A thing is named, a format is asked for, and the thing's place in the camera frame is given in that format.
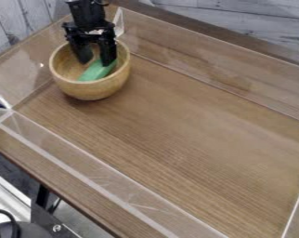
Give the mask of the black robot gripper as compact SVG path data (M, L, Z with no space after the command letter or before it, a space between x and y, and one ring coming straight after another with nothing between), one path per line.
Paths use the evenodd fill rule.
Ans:
M93 58L91 43L97 43L103 66L116 60L115 24L107 21L105 7L111 0L65 0L73 20L63 24L65 39L79 62Z

